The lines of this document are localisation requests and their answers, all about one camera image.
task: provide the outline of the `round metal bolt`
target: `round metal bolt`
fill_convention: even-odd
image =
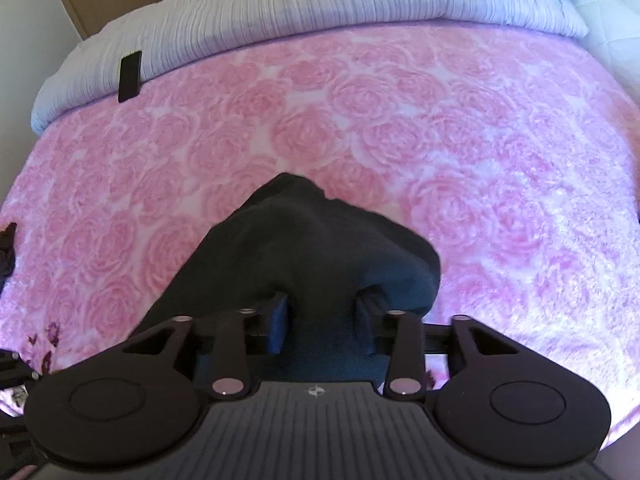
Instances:
[[[213,383],[213,391],[220,395],[235,395],[244,390],[244,383],[240,379],[225,377]]]
[[[421,390],[422,385],[410,377],[400,377],[399,379],[391,381],[389,387],[391,388],[391,391],[396,394],[413,395]]]

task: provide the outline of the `black round disc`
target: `black round disc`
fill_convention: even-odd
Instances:
[[[434,415],[472,454],[507,466],[583,460],[609,431],[609,405],[583,378],[547,360],[500,355],[473,362],[438,394]]]
[[[116,354],[48,377],[29,396],[24,417],[54,462],[117,468],[175,445],[198,410],[186,377],[153,356]]]

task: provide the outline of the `black garment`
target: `black garment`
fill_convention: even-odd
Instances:
[[[11,223],[4,231],[0,231],[0,294],[4,289],[4,282],[14,273],[15,250],[14,239],[17,225]]]
[[[354,338],[356,294],[377,286],[389,308],[423,315],[439,285],[440,259],[423,238],[284,173],[209,231],[135,333],[283,291],[294,319],[282,354],[252,364],[258,378],[380,380],[386,358],[365,356]]]

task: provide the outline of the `rose pattern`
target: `rose pattern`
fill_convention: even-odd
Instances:
[[[55,371],[121,341],[212,224],[294,171],[427,237],[429,318],[469,314],[588,378],[612,441],[640,420],[639,126],[575,42],[519,28],[380,24],[203,59],[36,143],[0,210],[18,223],[0,348]]]

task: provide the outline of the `white logo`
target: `white logo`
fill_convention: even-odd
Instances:
[[[318,386],[317,384],[316,386],[312,386],[311,388],[309,388],[306,392],[309,395],[314,396],[316,399],[326,393],[325,389],[322,386]]]

